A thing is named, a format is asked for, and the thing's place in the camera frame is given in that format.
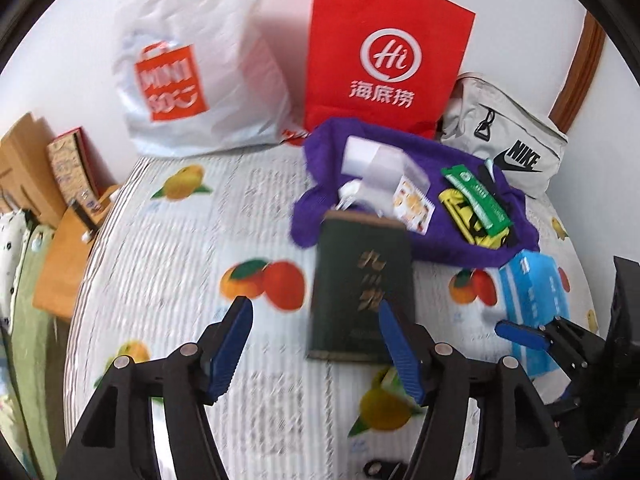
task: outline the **nike logo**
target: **nike logo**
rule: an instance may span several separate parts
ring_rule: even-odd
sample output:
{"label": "nike logo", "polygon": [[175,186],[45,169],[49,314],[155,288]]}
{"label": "nike logo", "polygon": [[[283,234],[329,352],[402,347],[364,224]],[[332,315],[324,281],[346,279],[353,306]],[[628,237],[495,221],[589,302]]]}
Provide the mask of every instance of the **nike logo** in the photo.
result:
{"label": "nike logo", "polygon": [[[507,162],[504,157],[508,156],[515,162]],[[540,155],[534,152],[529,146],[516,140],[516,143],[508,150],[504,150],[494,157],[494,164],[503,171],[526,171],[527,173],[541,173],[533,167],[540,160]]]}

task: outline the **dark green book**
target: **dark green book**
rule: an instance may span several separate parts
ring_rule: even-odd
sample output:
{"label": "dark green book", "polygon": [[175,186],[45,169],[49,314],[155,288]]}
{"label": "dark green book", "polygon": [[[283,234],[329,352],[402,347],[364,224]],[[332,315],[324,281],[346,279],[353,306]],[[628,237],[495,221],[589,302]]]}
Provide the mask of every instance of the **dark green book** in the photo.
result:
{"label": "dark green book", "polygon": [[382,299],[415,319],[411,246],[402,222],[329,211],[318,242],[306,355],[390,363],[378,325]]}

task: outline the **silver bolt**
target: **silver bolt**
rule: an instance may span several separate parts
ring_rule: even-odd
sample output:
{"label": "silver bolt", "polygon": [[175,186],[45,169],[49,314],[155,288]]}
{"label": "silver bolt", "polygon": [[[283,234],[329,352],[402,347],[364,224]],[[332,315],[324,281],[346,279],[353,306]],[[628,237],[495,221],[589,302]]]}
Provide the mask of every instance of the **silver bolt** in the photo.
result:
{"label": "silver bolt", "polygon": [[518,360],[515,357],[511,357],[510,355],[502,358],[502,364],[507,368],[510,368],[511,370],[515,370],[520,365]]}
{"label": "silver bolt", "polygon": [[436,354],[438,355],[451,355],[453,354],[453,348],[446,343],[438,343],[435,346]]}
{"label": "silver bolt", "polygon": [[127,355],[121,355],[119,357],[116,357],[116,359],[113,361],[113,365],[116,368],[124,368],[125,366],[127,366],[129,363],[131,362],[131,359],[129,356]]}
{"label": "silver bolt", "polygon": [[194,355],[198,351],[198,345],[196,343],[187,343],[180,347],[180,353],[185,357]]}
{"label": "silver bolt", "polygon": [[374,462],[369,466],[369,474],[377,475],[382,470],[382,464],[380,462]]}

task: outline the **nike swoosh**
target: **nike swoosh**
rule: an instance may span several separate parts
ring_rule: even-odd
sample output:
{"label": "nike swoosh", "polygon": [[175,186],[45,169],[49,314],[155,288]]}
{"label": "nike swoosh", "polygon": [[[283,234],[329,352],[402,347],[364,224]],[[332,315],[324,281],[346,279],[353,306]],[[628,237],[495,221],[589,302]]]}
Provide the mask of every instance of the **nike swoosh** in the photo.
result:
{"label": "nike swoosh", "polygon": [[523,168],[522,166],[516,166],[515,164],[511,164],[504,160],[504,155],[506,155],[507,151],[504,150],[502,153],[494,156],[494,164],[498,166],[503,171],[524,171],[526,173],[542,173],[540,170],[534,170],[533,168]]}

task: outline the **purple fabric tray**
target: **purple fabric tray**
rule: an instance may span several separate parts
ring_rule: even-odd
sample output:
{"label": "purple fabric tray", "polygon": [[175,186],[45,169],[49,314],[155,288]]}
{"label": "purple fabric tray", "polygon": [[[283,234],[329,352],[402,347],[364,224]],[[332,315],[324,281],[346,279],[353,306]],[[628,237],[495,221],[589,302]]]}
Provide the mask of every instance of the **purple fabric tray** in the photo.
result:
{"label": "purple fabric tray", "polygon": [[296,202],[291,221],[291,237],[301,247],[311,247],[318,242],[320,224],[324,213],[338,202],[338,189],[353,177],[340,173],[344,147],[349,136],[363,137],[397,146],[404,150],[429,176],[431,187],[428,198],[436,209],[427,234],[409,232],[414,259],[459,267],[501,267],[523,249],[539,251],[538,231],[526,216],[524,193],[509,184],[495,168],[498,193],[509,204],[508,215],[518,237],[513,247],[498,250],[485,249],[469,244],[454,224],[438,195],[450,184],[440,170],[456,164],[464,164],[478,176],[480,158],[433,140],[363,123],[358,119],[333,118],[318,126],[306,139],[303,147],[306,168],[317,185]]}

